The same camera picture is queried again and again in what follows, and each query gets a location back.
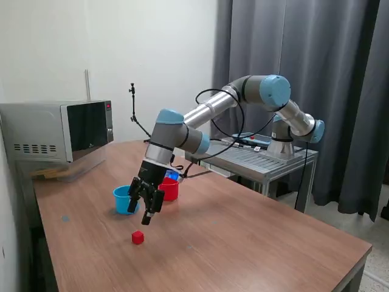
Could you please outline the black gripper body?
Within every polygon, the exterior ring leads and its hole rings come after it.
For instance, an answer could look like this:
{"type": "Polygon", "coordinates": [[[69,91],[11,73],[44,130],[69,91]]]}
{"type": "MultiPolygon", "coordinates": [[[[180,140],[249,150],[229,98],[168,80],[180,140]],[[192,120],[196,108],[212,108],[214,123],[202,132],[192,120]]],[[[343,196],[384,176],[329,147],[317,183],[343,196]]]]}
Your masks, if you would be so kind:
{"type": "Polygon", "coordinates": [[[141,180],[139,194],[152,194],[158,192],[159,185],[162,183],[167,168],[152,162],[142,161],[138,177],[141,180]]]}

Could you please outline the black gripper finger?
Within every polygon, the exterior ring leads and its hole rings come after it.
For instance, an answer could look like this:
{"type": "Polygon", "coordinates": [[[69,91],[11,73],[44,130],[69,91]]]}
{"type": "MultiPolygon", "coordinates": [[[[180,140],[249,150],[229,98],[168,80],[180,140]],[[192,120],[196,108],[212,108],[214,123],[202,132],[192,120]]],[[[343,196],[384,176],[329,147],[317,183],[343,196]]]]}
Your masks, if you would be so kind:
{"type": "Polygon", "coordinates": [[[129,205],[128,205],[128,212],[135,212],[137,202],[140,200],[140,193],[143,190],[142,180],[139,178],[134,178],[129,190],[128,190],[128,196],[129,196],[129,205]]]}
{"type": "Polygon", "coordinates": [[[142,225],[149,225],[154,214],[159,213],[162,209],[164,202],[164,191],[144,191],[143,200],[145,203],[145,212],[142,217],[142,225]]]}

